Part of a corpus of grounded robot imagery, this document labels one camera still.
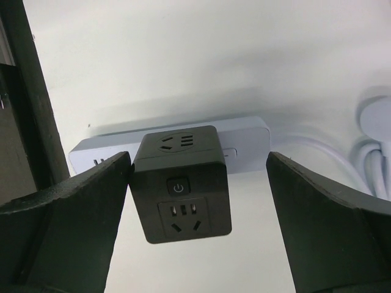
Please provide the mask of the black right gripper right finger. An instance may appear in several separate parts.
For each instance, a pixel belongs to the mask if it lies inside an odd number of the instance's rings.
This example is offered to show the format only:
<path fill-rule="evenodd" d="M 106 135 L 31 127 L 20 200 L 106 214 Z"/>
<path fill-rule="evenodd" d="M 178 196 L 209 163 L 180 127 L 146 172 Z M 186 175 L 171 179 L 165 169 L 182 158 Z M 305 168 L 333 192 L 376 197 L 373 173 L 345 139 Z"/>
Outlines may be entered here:
<path fill-rule="evenodd" d="M 389 292 L 390 202 L 271 152 L 269 184 L 297 292 Z"/>

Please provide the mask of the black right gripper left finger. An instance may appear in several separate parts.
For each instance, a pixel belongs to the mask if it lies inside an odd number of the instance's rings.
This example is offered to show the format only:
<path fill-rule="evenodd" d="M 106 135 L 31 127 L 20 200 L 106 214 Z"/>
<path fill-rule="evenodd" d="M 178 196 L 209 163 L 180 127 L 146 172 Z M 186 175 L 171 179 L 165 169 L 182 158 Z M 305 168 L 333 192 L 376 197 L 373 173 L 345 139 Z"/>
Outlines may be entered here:
<path fill-rule="evenodd" d="M 103 292 L 131 174 L 127 152 L 1 206 L 2 292 Z"/>

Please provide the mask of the light blue power strip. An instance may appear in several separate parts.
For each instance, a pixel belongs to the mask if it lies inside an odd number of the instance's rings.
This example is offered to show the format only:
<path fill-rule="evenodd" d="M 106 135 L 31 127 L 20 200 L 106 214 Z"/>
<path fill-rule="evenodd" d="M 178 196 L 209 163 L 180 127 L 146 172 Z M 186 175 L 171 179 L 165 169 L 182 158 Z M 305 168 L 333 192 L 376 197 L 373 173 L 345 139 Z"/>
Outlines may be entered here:
<path fill-rule="evenodd" d="M 79 174 L 122 151 L 129 152 L 134 159 L 146 134 L 207 125 L 214 126 L 218 132 L 229 175 L 265 169 L 270 152 L 270 132 L 258 116 L 103 134 L 82 140 L 68 157 L 73 170 Z"/>

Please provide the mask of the black cube socket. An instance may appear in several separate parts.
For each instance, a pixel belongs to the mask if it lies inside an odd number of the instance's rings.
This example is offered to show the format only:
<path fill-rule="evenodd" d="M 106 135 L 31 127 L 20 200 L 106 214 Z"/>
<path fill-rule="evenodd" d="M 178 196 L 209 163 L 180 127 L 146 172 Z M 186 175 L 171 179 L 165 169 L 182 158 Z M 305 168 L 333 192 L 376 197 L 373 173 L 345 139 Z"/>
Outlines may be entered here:
<path fill-rule="evenodd" d="M 227 167 L 214 126 L 147 134 L 133 165 L 130 190 L 147 242 L 232 232 Z"/>

